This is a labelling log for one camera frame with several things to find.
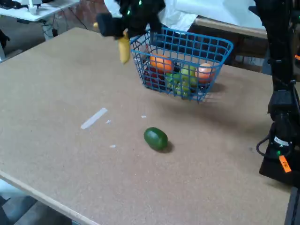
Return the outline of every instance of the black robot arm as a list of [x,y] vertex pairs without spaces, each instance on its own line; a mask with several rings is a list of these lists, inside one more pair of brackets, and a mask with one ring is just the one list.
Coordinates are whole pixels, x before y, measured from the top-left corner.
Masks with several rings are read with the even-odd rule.
[[[269,134],[257,145],[257,151],[264,156],[260,174],[299,187],[300,154],[295,148],[300,144],[300,110],[291,45],[300,14],[292,0],[255,0],[255,4],[251,11],[260,17],[267,31],[273,80],[268,105],[273,123]],[[262,153],[259,147],[265,141],[269,144]],[[282,168],[279,156],[286,158],[290,172]]]
[[123,37],[127,29],[128,38],[146,33],[149,24],[152,32],[161,31],[158,13],[165,8],[164,0],[116,0],[120,5],[121,18],[113,18],[111,14],[98,14],[96,21],[104,37]]

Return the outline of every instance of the table edge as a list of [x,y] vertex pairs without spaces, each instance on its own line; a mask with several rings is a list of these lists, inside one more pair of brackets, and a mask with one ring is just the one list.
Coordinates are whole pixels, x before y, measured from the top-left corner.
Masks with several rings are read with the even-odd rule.
[[75,212],[74,210],[70,209],[69,207],[59,203],[58,201],[48,197],[47,195],[37,191],[36,189],[30,187],[19,181],[18,179],[13,178],[12,176],[8,175],[7,173],[0,171],[0,179],[4,180],[5,182],[13,185],[14,187],[24,191],[31,197],[34,197],[41,203],[53,208],[54,210],[58,211],[59,213],[67,216],[68,218],[80,223],[81,225],[99,225],[98,223],[88,219],[87,217]]

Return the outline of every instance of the black mount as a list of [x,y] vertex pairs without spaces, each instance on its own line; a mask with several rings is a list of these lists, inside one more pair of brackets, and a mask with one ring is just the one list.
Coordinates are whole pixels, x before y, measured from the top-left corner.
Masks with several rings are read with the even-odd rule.
[[[300,187],[300,152],[295,150],[300,144],[300,109],[291,51],[300,14],[293,0],[255,0],[255,4],[250,10],[260,17],[266,28],[273,79],[273,94],[268,105],[273,123],[267,137],[257,145],[257,151],[264,156],[259,173]],[[267,140],[266,153],[262,153],[259,146]],[[280,155],[285,156],[291,172],[283,170]]]

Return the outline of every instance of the green avocado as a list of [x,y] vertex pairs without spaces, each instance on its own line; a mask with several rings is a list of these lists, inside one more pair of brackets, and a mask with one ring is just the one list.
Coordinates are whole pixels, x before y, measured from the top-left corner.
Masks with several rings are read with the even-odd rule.
[[144,133],[147,144],[154,150],[162,151],[168,145],[168,136],[156,127],[148,128]]

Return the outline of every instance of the white table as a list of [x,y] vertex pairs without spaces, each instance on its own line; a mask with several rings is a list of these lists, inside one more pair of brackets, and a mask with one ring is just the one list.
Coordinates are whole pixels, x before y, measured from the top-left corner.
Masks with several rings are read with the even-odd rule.
[[[66,8],[78,5],[80,0],[57,0],[50,3],[42,4],[41,7],[38,8],[37,14],[33,15],[29,12],[27,8],[21,9],[3,9],[0,8],[0,15],[6,15],[10,17],[14,17],[17,19],[28,20],[31,22],[39,22],[40,20],[45,20],[46,23],[43,23],[43,31],[46,40],[49,40],[53,37],[52,21],[49,21],[50,16],[58,13]],[[5,56],[4,51],[0,45],[0,62],[6,60],[8,57]]]

